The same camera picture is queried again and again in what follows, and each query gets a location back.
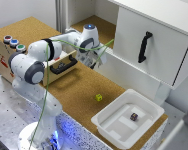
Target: cabinet door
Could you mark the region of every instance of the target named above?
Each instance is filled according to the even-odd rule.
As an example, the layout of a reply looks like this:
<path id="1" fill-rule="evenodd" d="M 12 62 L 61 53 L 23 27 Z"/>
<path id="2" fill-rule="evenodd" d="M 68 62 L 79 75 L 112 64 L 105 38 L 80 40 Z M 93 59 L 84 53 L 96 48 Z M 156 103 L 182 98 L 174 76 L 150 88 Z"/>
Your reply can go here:
<path id="1" fill-rule="evenodd" d="M 146 32 L 153 36 L 147 40 L 146 60 L 138 63 Z M 173 85 L 187 49 L 187 35 L 127 9 L 119 9 L 113 49 L 116 56 Z"/>

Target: small object in bin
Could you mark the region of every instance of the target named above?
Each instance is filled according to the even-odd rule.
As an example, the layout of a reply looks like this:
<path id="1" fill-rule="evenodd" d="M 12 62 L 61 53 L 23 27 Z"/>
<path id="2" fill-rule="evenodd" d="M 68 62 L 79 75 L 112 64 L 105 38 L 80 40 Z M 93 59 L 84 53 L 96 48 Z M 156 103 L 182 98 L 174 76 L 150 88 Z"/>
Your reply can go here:
<path id="1" fill-rule="evenodd" d="M 95 99 L 99 102 L 102 100 L 102 95 L 101 94 L 98 94 L 98 95 L 95 95 Z"/>
<path id="2" fill-rule="evenodd" d="M 4 37 L 4 44 L 9 44 L 12 39 L 13 39 L 12 36 L 6 35 Z"/>
<path id="3" fill-rule="evenodd" d="M 25 45 L 19 44 L 16 46 L 16 52 L 21 52 L 21 53 L 25 53 L 26 52 L 26 47 Z"/>
<path id="4" fill-rule="evenodd" d="M 136 121 L 137 118 L 138 118 L 138 115 L 135 114 L 135 113 L 133 113 L 133 114 L 131 115 L 131 117 L 130 117 L 130 119 L 133 120 L 133 121 Z"/>
<path id="5" fill-rule="evenodd" d="M 10 47 L 11 48 L 16 48 L 16 46 L 19 44 L 19 41 L 18 40 L 16 40 L 16 39 L 12 39 L 11 41 L 10 41 Z"/>

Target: black handle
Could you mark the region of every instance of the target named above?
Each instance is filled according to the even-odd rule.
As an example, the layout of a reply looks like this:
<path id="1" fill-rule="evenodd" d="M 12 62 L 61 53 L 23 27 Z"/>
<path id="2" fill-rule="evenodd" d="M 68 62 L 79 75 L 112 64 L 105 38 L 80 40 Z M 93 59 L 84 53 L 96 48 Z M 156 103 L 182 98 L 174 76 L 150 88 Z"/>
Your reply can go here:
<path id="1" fill-rule="evenodd" d="M 53 66 L 50 66 L 50 70 L 58 75 L 64 71 L 66 71 L 67 69 L 69 69 L 70 67 L 74 66 L 76 63 L 77 63 L 77 60 L 75 58 L 72 57 L 72 55 L 69 55 L 69 60 L 71 61 L 69 64 L 61 67 L 61 68 L 57 68 L 57 69 L 54 69 Z"/>
<path id="2" fill-rule="evenodd" d="M 145 54 L 145 49 L 147 46 L 147 40 L 153 36 L 152 33 L 146 32 L 146 36 L 143 38 L 142 44 L 141 44 L 141 49 L 140 49 L 140 54 L 138 56 L 138 62 L 142 63 L 143 61 L 146 60 L 146 57 L 144 56 Z"/>

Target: yellow object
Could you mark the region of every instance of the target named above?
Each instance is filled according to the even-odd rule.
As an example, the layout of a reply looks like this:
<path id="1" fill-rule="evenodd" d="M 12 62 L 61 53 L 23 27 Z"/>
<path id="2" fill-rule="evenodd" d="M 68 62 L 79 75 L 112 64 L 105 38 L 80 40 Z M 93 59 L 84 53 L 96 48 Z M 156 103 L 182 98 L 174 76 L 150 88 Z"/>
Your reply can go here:
<path id="1" fill-rule="evenodd" d="M 98 95 L 95 95 L 95 99 L 99 102 L 102 100 L 102 95 L 98 94 Z"/>

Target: white robotic arm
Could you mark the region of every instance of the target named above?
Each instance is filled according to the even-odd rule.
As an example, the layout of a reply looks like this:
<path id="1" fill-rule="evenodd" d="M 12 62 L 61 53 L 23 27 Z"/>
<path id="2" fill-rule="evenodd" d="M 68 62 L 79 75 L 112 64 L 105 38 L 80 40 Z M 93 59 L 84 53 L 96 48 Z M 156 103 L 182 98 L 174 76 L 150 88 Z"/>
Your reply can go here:
<path id="1" fill-rule="evenodd" d="M 46 90 L 38 85 L 44 76 L 43 62 L 58 58 L 62 52 L 62 45 L 66 43 L 80 47 L 77 48 L 77 58 L 87 66 L 90 66 L 92 59 L 94 57 L 98 58 L 99 55 L 101 55 L 100 63 L 104 64 L 106 62 L 106 55 L 103 54 L 104 49 L 97 48 L 101 44 L 98 40 L 97 28 L 94 25 L 85 25 L 82 34 L 71 31 L 66 34 L 51 37 L 50 39 L 34 42 L 29 45 L 27 55 L 16 52 L 9 58 L 9 66 L 15 75 L 12 86 L 20 96 L 37 103 L 40 107 L 43 106 Z M 85 49 L 93 48 L 96 48 L 96 50 L 85 51 Z M 55 134 L 57 130 L 56 116 L 61 112 L 62 106 L 59 101 L 47 92 L 44 113 L 33 139 L 33 148 L 35 150 L 47 149 L 43 146 L 43 143 L 49 141 L 52 135 Z M 32 132 L 27 140 L 31 140 L 33 134 L 34 132 Z M 61 146 L 60 144 L 58 145 L 54 149 L 60 149 Z"/>

